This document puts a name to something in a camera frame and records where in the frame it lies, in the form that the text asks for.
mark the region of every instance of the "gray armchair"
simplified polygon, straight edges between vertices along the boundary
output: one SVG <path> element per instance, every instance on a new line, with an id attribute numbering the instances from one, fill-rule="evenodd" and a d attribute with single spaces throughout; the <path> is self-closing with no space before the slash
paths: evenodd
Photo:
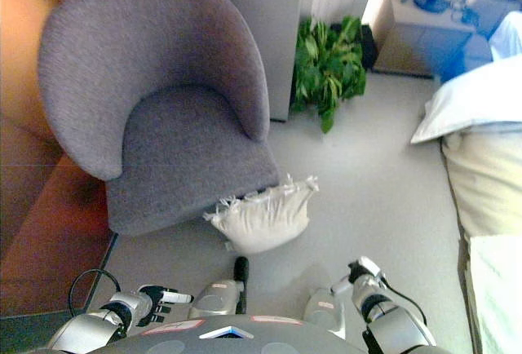
<path id="1" fill-rule="evenodd" d="M 64 0 L 39 81 L 65 152 L 139 235 L 278 183 L 263 63 L 228 0 Z"/>

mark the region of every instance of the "green leaves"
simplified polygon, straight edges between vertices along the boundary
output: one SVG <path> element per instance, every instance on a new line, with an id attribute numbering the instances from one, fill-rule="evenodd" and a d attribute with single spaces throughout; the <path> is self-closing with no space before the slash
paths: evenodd
<path id="1" fill-rule="evenodd" d="M 347 16 L 341 29 L 323 22 L 299 26 L 294 65 L 295 101 L 292 110 L 316 105 L 324 133 L 334 125 L 339 100 L 363 95 L 366 74 L 362 67 L 361 21 Z"/>

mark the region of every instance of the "lamp base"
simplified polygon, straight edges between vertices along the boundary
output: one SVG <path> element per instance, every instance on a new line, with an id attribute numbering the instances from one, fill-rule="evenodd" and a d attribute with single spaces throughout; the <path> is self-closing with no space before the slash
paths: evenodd
<path id="1" fill-rule="evenodd" d="M 430 13 L 443 13 L 449 7 L 448 0 L 414 0 L 414 3 Z"/>

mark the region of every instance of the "bedside table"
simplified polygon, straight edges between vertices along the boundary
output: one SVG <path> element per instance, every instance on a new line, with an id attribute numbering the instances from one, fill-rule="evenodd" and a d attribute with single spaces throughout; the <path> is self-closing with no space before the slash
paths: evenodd
<path id="1" fill-rule="evenodd" d="M 413 0 L 384 0 L 372 30 L 375 70 L 431 76 L 450 66 L 475 27 L 453 21 L 450 9 L 435 14 Z"/>

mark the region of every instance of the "armchair backrest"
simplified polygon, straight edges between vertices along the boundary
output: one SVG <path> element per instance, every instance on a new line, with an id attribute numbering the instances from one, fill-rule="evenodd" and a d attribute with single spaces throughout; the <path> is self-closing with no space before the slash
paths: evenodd
<path id="1" fill-rule="evenodd" d="M 38 72 L 56 138 L 100 179 L 122 172 L 132 109 L 167 86 L 211 87 L 250 138 L 268 133 L 263 62 L 229 0 L 64 0 L 44 28 Z"/>

